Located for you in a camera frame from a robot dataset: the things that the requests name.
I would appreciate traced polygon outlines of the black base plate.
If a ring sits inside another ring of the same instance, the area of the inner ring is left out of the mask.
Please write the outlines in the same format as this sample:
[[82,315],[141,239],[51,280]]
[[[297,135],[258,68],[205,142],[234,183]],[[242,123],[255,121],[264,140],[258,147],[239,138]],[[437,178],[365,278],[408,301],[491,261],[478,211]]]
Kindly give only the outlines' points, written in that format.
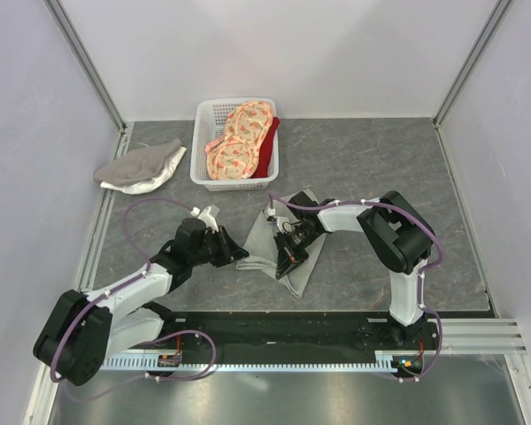
[[159,336],[196,329],[207,333],[214,343],[265,346],[314,344],[350,345],[362,352],[406,349],[433,350],[440,331],[424,314],[413,325],[403,326],[390,314],[375,312],[170,312],[157,308],[163,320]]

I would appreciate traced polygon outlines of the white perforated plastic basket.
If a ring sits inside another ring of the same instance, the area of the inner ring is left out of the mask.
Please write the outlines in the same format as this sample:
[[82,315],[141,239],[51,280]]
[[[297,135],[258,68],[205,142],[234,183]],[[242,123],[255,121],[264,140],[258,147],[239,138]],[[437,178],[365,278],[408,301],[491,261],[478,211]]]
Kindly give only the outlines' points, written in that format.
[[190,177],[194,183],[205,187],[209,191],[254,190],[267,188],[278,177],[280,171],[278,129],[273,139],[273,155],[266,178],[215,181],[207,173],[206,145],[221,136],[227,115],[236,106],[250,100],[266,100],[273,106],[277,116],[274,101],[263,97],[207,100],[197,107],[190,163]]

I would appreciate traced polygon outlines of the red cloth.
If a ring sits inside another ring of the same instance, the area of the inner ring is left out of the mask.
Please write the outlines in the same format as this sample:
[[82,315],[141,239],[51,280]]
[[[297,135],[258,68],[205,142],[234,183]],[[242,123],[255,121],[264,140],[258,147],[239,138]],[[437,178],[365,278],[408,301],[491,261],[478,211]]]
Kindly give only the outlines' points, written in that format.
[[280,125],[280,119],[278,117],[273,118],[272,125],[270,126],[265,140],[259,150],[258,165],[252,177],[254,179],[266,178],[268,176],[268,168],[273,153],[273,139],[276,135],[277,129]]

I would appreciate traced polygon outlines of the grey-green cloth napkin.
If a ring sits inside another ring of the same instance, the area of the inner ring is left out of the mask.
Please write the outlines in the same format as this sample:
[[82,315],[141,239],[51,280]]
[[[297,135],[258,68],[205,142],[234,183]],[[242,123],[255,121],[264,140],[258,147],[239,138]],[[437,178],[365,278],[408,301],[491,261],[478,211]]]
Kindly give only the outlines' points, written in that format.
[[[318,202],[318,199],[313,192],[308,189],[302,191],[304,191],[314,201]],[[272,203],[267,207],[274,208],[279,216],[287,217],[289,222],[294,222],[296,217],[291,213],[289,208],[297,207],[297,205],[290,204],[289,200],[295,194],[281,198],[274,197],[272,199]],[[303,207],[303,210],[315,211],[314,208],[315,207]],[[236,269],[239,271],[260,271],[278,283],[282,284],[295,298],[301,298],[312,275],[312,271],[319,259],[319,255],[327,237],[327,232],[306,249],[309,253],[309,258],[300,267],[280,280],[277,280],[275,278],[275,269],[278,252],[275,246],[274,237],[280,230],[266,222],[265,212],[266,209],[262,210],[258,214],[244,243],[243,249],[245,249],[250,256],[246,259],[238,261],[236,264]]]

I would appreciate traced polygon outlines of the white cloth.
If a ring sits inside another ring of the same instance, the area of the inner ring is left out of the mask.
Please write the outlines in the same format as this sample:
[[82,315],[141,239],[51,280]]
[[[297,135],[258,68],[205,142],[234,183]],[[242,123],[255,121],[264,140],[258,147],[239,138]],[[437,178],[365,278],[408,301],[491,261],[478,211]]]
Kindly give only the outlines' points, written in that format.
[[165,167],[163,171],[161,172],[161,174],[147,181],[138,182],[136,184],[132,184],[128,186],[114,186],[106,182],[101,182],[101,183],[98,182],[98,184],[101,189],[115,190],[117,192],[121,192],[126,195],[137,196],[137,195],[151,193],[154,190],[163,186],[166,182],[168,182],[173,177],[176,169],[178,168],[186,152],[187,152],[187,149],[182,146],[175,154],[173,154],[166,161]]

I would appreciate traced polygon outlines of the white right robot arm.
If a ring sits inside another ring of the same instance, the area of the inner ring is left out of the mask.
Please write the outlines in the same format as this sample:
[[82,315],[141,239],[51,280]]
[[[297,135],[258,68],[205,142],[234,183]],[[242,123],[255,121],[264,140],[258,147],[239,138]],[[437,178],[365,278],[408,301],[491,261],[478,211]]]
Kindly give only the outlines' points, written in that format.
[[[279,216],[275,201],[287,206],[296,220]],[[266,219],[277,227],[277,279],[303,265],[311,256],[307,249],[322,236],[335,232],[365,235],[377,259],[389,270],[392,298],[382,333],[401,349],[419,339],[426,321],[422,280],[435,232],[398,192],[372,200],[329,198],[320,203],[303,191],[288,201],[270,197]]]

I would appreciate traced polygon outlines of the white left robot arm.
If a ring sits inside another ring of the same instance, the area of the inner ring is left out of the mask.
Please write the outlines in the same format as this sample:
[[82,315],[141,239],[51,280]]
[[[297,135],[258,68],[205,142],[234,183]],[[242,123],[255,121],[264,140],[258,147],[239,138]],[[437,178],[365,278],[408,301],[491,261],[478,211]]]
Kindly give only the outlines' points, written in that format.
[[169,347],[176,338],[171,312],[157,298],[178,289],[194,267],[230,265],[247,258],[222,226],[185,219],[174,239],[166,242],[135,273],[102,290],[64,292],[52,309],[33,354],[50,368],[53,379],[75,386],[87,383],[104,361],[146,343]]

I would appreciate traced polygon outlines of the floral mesh laundry bag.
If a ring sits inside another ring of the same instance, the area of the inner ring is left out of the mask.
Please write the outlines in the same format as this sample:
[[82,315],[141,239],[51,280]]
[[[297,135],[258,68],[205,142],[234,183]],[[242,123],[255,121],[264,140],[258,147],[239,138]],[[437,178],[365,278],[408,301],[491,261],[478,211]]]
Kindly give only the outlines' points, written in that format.
[[215,181],[253,178],[259,150],[277,117],[266,100],[250,100],[234,108],[220,137],[205,147],[207,173]]

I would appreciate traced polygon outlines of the aluminium frame rail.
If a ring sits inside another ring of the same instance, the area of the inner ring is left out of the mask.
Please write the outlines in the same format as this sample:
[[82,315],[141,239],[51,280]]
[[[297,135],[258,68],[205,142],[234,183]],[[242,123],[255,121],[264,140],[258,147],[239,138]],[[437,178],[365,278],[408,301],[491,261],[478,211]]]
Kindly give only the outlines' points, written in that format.
[[[310,191],[342,208],[400,193],[435,232],[424,301],[531,266],[530,156],[496,154],[473,131],[438,143],[432,116],[490,1],[67,1],[63,9],[119,117],[113,120],[43,1],[0,1],[0,424],[18,424],[40,371],[62,390],[100,380],[107,345],[162,334],[147,309],[383,309],[389,270],[361,231],[320,238],[304,294],[229,258],[270,196]],[[127,123],[175,122],[192,144],[196,108],[271,99],[279,173],[266,189],[211,192],[180,163],[151,197],[128,197],[111,272],[83,294],[77,274]]]

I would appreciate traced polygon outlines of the grey cloth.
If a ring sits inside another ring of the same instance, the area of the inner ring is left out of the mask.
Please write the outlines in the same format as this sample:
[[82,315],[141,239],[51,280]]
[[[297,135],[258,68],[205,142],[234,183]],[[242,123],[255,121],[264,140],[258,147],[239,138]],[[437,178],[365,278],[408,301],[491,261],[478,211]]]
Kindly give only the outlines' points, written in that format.
[[166,161],[182,147],[179,139],[170,143],[136,149],[114,159],[93,175],[95,182],[128,186],[161,174]]

